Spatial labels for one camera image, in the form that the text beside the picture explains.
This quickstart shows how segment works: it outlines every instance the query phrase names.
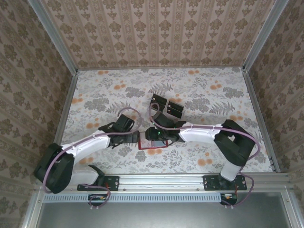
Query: wire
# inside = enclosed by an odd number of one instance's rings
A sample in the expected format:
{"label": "wire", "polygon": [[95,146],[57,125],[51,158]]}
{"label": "wire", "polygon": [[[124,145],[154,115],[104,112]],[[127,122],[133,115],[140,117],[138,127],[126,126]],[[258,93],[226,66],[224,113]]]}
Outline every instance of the wire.
{"label": "wire", "polygon": [[[152,117],[152,114],[151,114],[151,109],[152,109],[152,106],[153,105],[156,105],[157,106],[157,111],[159,111],[160,109],[160,106],[158,103],[152,103],[149,107],[149,118],[150,120],[153,122],[153,124],[161,129],[164,129],[164,130],[168,130],[168,131],[176,131],[176,130],[184,130],[184,129],[191,129],[191,128],[200,128],[200,129],[210,129],[210,130],[221,130],[221,131],[226,131],[226,132],[232,132],[232,133],[237,133],[237,134],[241,134],[243,136],[246,136],[248,137],[249,139],[251,139],[252,141],[255,142],[255,144],[257,145],[257,151],[251,155],[247,161],[249,161],[250,159],[254,158],[255,156],[258,155],[258,153],[260,153],[261,151],[261,145],[260,143],[258,142],[258,140],[256,140],[254,137],[252,137],[250,134],[247,134],[247,133],[244,133],[244,132],[240,132],[240,131],[237,131],[237,130],[233,130],[233,129],[229,129],[229,128],[224,128],[224,127],[215,127],[215,126],[198,126],[198,125],[193,125],[193,126],[186,126],[186,127],[177,127],[177,128],[168,128],[168,127],[163,127],[161,125],[159,125],[158,123],[156,123],[154,120],[153,120],[153,117]],[[251,194],[252,190],[253,190],[253,186],[255,184],[254,180],[252,177],[248,176],[248,175],[245,175],[243,174],[241,171],[243,170],[244,167],[242,167],[239,171],[239,174],[243,175],[244,177],[247,177],[249,179],[251,179],[252,181],[252,185],[248,191],[248,194],[245,196],[245,198],[240,201],[239,203],[235,204],[235,205],[231,205],[229,204],[228,202],[222,200],[224,203],[228,204],[231,206],[231,208],[233,207],[236,207],[236,206],[239,206],[241,205],[242,203],[244,203],[244,201],[249,197],[249,195]]]}
{"label": "wire", "polygon": [[62,150],[59,154],[57,154],[57,156],[52,160],[52,162],[50,163],[50,165],[49,165],[48,168],[47,168],[46,174],[45,174],[44,179],[43,179],[43,182],[42,182],[42,189],[44,190],[45,193],[52,193],[51,191],[48,191],[48,190],[47,190],[47,187],[46,187],[47,179],[48,179],[49,173],[50,173],[52,167],[54,166],[55,162],[56,162],[56,161],[59,159],[59,157],[60,157],[61,155],[63,155],[66,151],[71,150],[71,149],[73,149],[74,147],[79,146],[79,145],[83,144],[84,142],[89,141],[89,140],[91,140],[91,139],[93,139],[93,138],[96,138],[96,137],[101,137],[101,136],[106,136],[106,135],[125,135],[125,134],[132,134],[132,133],[136,132],[136,131],[140,128],[140,126],[142,125],[142,120],[143,120],[143,119],[142,119],[141,114],[140,114],[136,109],[131,108],[131,107],[123,108],[122,110],[120,110],[120,111],[118,112],[117,116],[119,116],[119,114],[120,114],[122,111],[127,110],[127,109],[131,109],[131,110],[135,111],[135,112],[138,114],[138,116],[139,116],[138,126],[137,126],[133,131],[130,131],[130,132],[123,132],[123,133],[115,133],[115,132],[113,132],[113,133],[100,133],[100,134],[96,134],[96,135],[94,135],[94,136],[92,135],[92,136],[90,136],[90,137],[88,137],[88,138],[84,138],[83,140],[80,140],[80,141],[76,142],[75,144],[73,144],[73,145],[71,145],[71,146],[65,148],[64,150]]}
{"label": "wire", "polygon": [[91,206],[91,209],[92,209],[92,208],[98,209],[99,207],[104,206],[104,205],[107,203],[107,201],[110,199],[111,191],[110,191],[108,188],[106,188],[106,187],[103,187],[103,186],[91,186],[91,185],[87,185],[87,184],[82,184],[82,186],[85,186],[85,187],[87,187],[87,188],[92,188],[92,189],[103,189],[103,190],[106,190],[106,191],[108,192],[107,198],[106,198],[106,199],[104,200],[104,202],[103,202],[101,205],[99,205],[99,206],[93,206],[93,205],[92,205],[92,199],[94,199],[94,198],[96,198],[96,197],[100,197],[100,196],[98,196],[98,195],[93,195],[93,196],[91,196],[91,197],[90,197],[90,201],[89,201],[89,205]]}

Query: patterned wall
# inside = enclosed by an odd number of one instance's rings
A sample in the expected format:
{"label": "patterned wall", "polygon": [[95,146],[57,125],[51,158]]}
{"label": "patterned wall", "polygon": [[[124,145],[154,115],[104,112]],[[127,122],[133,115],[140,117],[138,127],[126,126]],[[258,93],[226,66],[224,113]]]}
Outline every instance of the patterned wall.
{"label": "patterned wall", "polygon": [[26,1],[0,1],[0,227],[18,227],[71,74]]}
{"label": "patterned wall", "polygon": [[282,171],[304,212],[304,1],[290,0],[250,69]]}
{"label": "patterned wall", "polygon": [[78,68],[241,66],[274,0],[43,0]]}

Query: gray leaf pattern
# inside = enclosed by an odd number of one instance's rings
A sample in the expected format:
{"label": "gray leaf pattern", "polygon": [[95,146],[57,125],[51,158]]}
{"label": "gray leaf pattern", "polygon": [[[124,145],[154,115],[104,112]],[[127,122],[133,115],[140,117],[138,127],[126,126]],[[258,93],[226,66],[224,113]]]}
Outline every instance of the gray leaf pattern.
{"label": "gray leaf pattern", "polygon": [[[148,107],[152,94],[157,93],[184,106],[182,120],[221,124],[233,119],[263,146],[250,98],[245,96],[246,89],[240,91],[240,88],[246,85],[238,68],[79,71],[63,143],[77,141],[99,126],[116,121],[124,107],[140,112],[139,130],[145,131],[153,126]],[[137,126],[137,113],[125,110],[123,114],[135,120]],[[16,129],[10,124],[2,123],[3,133],[14,134]],[[30,138],[27,139],[24,136],[24,143],[30,142]],[[75,169],[94,164],[105,173],[205,173],[219,172],[225,160],[215,144],[176,142],[168,148],[139,150],[138,144],[129,143],[98,150],[89,155],[85,163],[76,164]],[[265,149],[247,163],[244,171],[272,171]],[[27,175],[27,171],[19,170],[17,165],[13,173],[20,178]]]}

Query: floral tablecloth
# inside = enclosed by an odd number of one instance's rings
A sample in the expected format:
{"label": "floral tablecloth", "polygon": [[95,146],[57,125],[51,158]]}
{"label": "floral tablecloth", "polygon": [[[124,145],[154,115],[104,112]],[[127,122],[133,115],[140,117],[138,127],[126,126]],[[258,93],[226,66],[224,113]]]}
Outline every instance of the floral tablecloth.
{"label": "floral tablecloth", "polygon": [[[235,120],[262,145],[261,153],[247,163],[244,171],[272,171],[240,68],[79,71],[78,77],[62,143],[77,141],[99,126],[116,121],[117,113],[127,106],[141,113],[144,122],[140,131],[145,131],[152,126],[148,106],[156,93],[185,107],[182,120],[194,124]],[[136,124],[135,112],[124,114]],[[76,168],[94,164],[108,174],[205,173],[220,172],[225,160],[217,146],[211,144],[174,143],[155,150],[122,144],[98,150]]]}

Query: ventilated metal strip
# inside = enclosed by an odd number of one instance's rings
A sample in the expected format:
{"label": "ventilated metal strip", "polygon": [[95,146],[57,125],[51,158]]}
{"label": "ventilated metal strip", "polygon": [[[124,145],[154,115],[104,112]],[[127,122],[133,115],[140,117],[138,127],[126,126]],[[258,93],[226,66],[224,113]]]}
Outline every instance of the ventilated metal strip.
{"label": "ventilated metal strip", "polygon": [[[88,193],[46,194],[44,203],[88,202]],[[108,202],[112,203],[195,203],[221,202],[220,193],[112,193]]]}

